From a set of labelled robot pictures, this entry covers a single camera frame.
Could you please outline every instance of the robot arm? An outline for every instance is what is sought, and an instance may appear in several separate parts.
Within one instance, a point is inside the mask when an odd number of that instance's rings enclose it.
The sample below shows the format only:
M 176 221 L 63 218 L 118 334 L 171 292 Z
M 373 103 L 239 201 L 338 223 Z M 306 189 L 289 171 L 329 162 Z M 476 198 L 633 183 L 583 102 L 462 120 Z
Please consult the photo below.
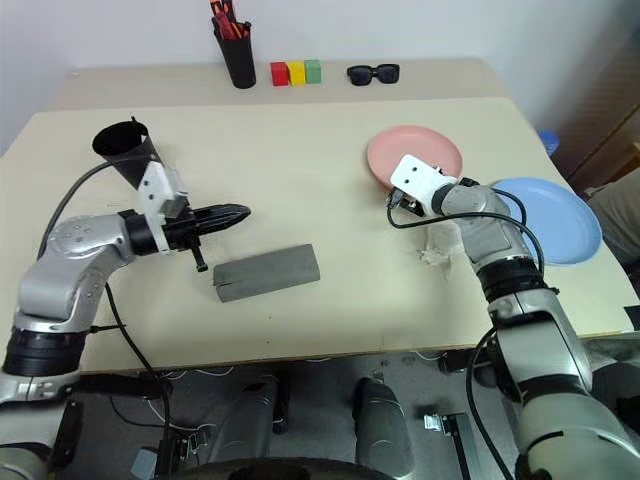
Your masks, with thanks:
M 130 210 L 59 224 L 20 283 L 0 370 L 2 478 L 46 478 L 48 469 L 68 463 L 82 414 L 68 397 L 109 276 L 136 256 L 185 249 L 198 271 L 206 270 L 199 237 L 250 214 L 241 205 L 192 210 L 177 172 L 155 161 L 138 191 L 143 215 Z
M 460 185 L 410 155 L 391 183 L 435 215 L 509 215 L 491 188 Z M 640 456 L 616 417 L 589 395 L 586 352 L 518 227 L 495 218 L 455 221 L 497 330 L 488 351 L 499 386 L 523 405 L 520 445 L 530 472 L 553 479 L 640 478 Z

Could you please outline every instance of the red block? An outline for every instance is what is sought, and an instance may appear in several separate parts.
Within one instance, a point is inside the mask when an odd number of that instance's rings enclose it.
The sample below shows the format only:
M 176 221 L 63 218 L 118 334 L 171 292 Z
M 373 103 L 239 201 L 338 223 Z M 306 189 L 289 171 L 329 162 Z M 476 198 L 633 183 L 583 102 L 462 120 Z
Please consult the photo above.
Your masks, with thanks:
M 271 80 L 274 87 L 282 87 L 289 85 L 289 72 L 285 62 L 271 63 Z

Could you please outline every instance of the wooden table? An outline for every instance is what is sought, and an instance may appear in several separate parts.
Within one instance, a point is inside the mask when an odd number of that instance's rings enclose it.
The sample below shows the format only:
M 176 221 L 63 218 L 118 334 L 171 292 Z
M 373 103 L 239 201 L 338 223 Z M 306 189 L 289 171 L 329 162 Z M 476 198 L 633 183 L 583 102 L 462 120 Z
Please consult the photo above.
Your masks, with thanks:
M 91 140 L 130 115 L 174 164 L 194 207 L 236 202 L 253 213 L 203 238 L 209 265 L 312 243 L 321 280 L 222 304 L 211 270 L 189 253 L 138 259 L 111 279 L 134 339 L 157 367 L 442 349 L 475 344 L 489 328 L 480 284 L 464 255 L 449 275 L 418 261 L 423 230 L 398 231 L 366 165 L 367 143 L 395 125 L 434 128 L 460 149 L 480 182 L 536 176 L 566 183 L 536 132 L 477 60 L 402 64 L 397 85 L 353 87 L 346 64 L 324 63 L 320 85 L 275 89 L 267 67 L 248 91 L 221 66 L 80 71 L 36 114 L 0 161 L 0 343 L 9 338 L 19 279 L 34 261 L 52 210 L 101 161 Z M 66 216 L 135 207 L 115 172 L 90 180 Z M 580 335 L 632 329 L 637 303 L 605 245 L 589 262 L 548 267 L 547 282 Z M 103 305 L 96 324 L 111 324 Z M 139 368 L 117 331 L 90 336 L 87 371 Z

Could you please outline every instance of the gray foam block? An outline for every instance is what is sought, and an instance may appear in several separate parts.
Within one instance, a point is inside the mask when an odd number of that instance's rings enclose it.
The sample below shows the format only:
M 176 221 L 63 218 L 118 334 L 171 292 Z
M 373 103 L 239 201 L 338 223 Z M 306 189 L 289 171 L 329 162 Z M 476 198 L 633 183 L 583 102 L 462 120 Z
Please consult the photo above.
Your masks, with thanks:
M 313 246 L 300 245 L 216 265 L 213 285 L 221 302 L 320 280 Z

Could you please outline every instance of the black cable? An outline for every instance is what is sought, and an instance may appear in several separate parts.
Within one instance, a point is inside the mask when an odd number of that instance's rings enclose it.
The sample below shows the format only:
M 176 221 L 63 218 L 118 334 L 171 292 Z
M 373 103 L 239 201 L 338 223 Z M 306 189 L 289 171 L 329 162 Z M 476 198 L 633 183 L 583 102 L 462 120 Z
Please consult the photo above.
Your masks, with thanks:
M 465 387 L 467 390 L 467 400 L 469 401 L 469 408 L 471 409 L 471 415 L 473 416 L 473 419 L 475 420 L 476 425 L 478 426 L 478 430 L 480 430 L 480 434 L 482 435 L 482 438 L 487 444 L 487 447 L 489 448 L 489 451 L 491 452 L 491 455 L 493 456 L 493 459 L 498 465 L 498 468 L 502 472 L 502 475 L 504 476 L 504 478 L 507 480 L 513 480 L 513 476 L 511 475 L 511 472 L 505 465 L 504 460 L 500 456 L 500 452 L 498 452 L 498 449 L 496 448 L 493 441 L 491 440 L 491 437 L 489 436 L 487 429 L 484 427 L 484 424 L 482 423 L 482 419 L 480 418 L 480 414 L 478 413 L 478 408 L 476 407 L 476 401 L 473 398 L 473 369 L 475 368 L 476 362 L 478 361 L 478 355 L 480 355 L 480 350 L 482 350 L 482 347 L 484 346 L 485 343 L 487 343 L 487 340 L 489 340 L 489 337 L 491 337 L 491 335 L 493 335 L 495 332 L 496 332 L 496 328 L 492 327 L 487 333 L 484 334 L 484 336 L 480 339 L 480 342 L 478 342 L 478 345 L 476 345 L 476 348 L 473 350 L 473 355 L 471 355 L 471 359 L 469 360 L 469 365 L 467 366 L 467 376 L 466 376 Z
M 142 365 L 144 365 L 144 368 L 147 370 L 149 375 L 151 375 L 151 378 L 153 378 L 156 382 L 158 382 L 158 384 L 161 387 L 162 403 L 164 404 L 164 428 L 162 431 L 162 439 L 164 441 L 169 441 L 170 431 L 171 431 L 171 415 L 170 415 L 171 406 L 169 405 L 169 395 L 167 394 L 167 389 L 164 387 L 162 380 L 160 379 L 156 371 L 153 369 L 153 367 L 151 366 L 147 358 L 143 355 L 143 353 L 140 351 L 136 343 L 133 341 L 133 339 L 129 335 L 129 332 L 127 331 L 127 327 L 125 327 L 124 323 L 122 322 L 122 319 L 120 318 L 120 313 L 118 312 L 116 301 L 113 298 L 113 292 L 111 291 L 111 287 L 109 286 L 108 283 L 105 284 L 104 290 L 107 292 L 107 298 L 109 300 L 109 306 L 111 307 L 111 312 L 113 312 L 113 318 L 116 320 L 116 323 L 120 327 L 120 332 L 122 333 L 122 336 L 124 337 L 125 341 L 129 344 L 129 347 L 131 347 L 131 350 L 133 350 L 133 353 L 136 354 L 136 357 L 138 357 Z
M 109 395 L 109 403 L 111 404 L 111 408 L 113 410 L 113 413 L 116 414 L 116 416 L 118 418 L 120 418 L 120 420 L 122 420 L 124 423 L 128 423 L 129 425 L 133 425 L 135 427 L 146 427 L 146 428 L 164 428 L 164 425 L 158 425 L 157 423 L 142 423 L 142 422 L 136 422 L 135 420 L 131 420 L 127 417 L 124 416 L 124 414 L 118 409 L 118 407 L 116 407 L 116 403 L 113 400 L 113 397 L 111 395 Z M 180 435 L 182 438 L 187 438 L 187 435 L 185 435 L 183 432 L 181 432 L 180 430 L 177 429 L 173 429 L 173 431 Z
M 38 248 L 37 258 L 40 258 L 42 257 L 42 255 L 44 255 L 44 251 L 47 249 L 47 240 L 49 239 L 49 235 L 51 234 L 53 228 L 56 226 L 56 223 L 58 223 L 58 220 L 60 219 L 60 215 L 62 215 L 62 211 L 65 209 L 65 207 L 71 200 L 71 197 L 73 197 L 73 195 L 78 191 L 78 189 L 82 186 L 84 182 L 86 182 L 91 177 L 93 177 L 96 173 L 101 172 L 105 168 L 114 167 L 114 166 L 121 165 L 123 163 L 128 163 L 128 162 L 141 162 L 141 161 L 148 162 L 149 159 L 146 157 L 122 158 L 120 160 L 104 162 L 104 163 L 101 163 L 100 165 L 96 165 L 90 170 L 87 170 L 80 178 L 78 178 L 78 180 L 75 181 L 75 183 L 71 186 L 71 188 L 67 191 L 67 193 L 65 193 L 64 197 L 62 197 L 62 200 L 60 200 L 60 203 L 58 204 L 56 209 L 53 211 L 53 215 L 51 215 L 51 219 L 47 224 L 47 228 L 44 231 L 44 235 L 42 235 L 42 240 L 40 240 L 40 248 Z
M 524 203 L 522 203 L 522 200 L 516 197 L 513 193 L 505 192 L 504 190 L 500 190 L 498 188 L 492 188 L 491 190 L 496 192 L 498 195 L 502 195 L 503 197 L 507 197 L 513 200 L 520 209 L 520 223 L 522 223 L 523 225 L 527 224 L 527 209 L 524 208 Z
M 400 229 L 422 227 L 423 225 L 431 225 L 432 223 L 444 222 L 446 220 L 454 220 L 456 218 L 477 218 L 477 217 L 497 218 L 498 220 L 504 220 L 505 222 L 509 222 L 515 225 L 516 227 L 518 227 L 520 230 L 522 230 L 529 237 L 529 239 L 531 239 L 531 243 L 533 243 L 533 247 L 536 250 L 536 256 L 538 257 L 538 270 L 540 270 L 540 275 L 544 277 L 544 253 L 542 252 L 542 247 L 540 246 L 540 242 L 538 241 L 536 236 L 533 234 L 533 232 L 529 230 L 529 227 L 527 227 L 526 225 L 523 225 L 519 221 L 514 220 L 513 218 L 507 215 L 502 215 L 501 213 L 493 213 L 493 212 L 463 212 L 463 213 L 453 213 L 451 215 L 445 215 L 444 217 L 421 220 L 420 222 L 400 224 L 400 223 L 396 223 L 393 220 L 393 216 L 391 215 L 391 209 L 387 208 L 387 220 L 389 220 L 389 223 L 394 228 L 400 228 Z

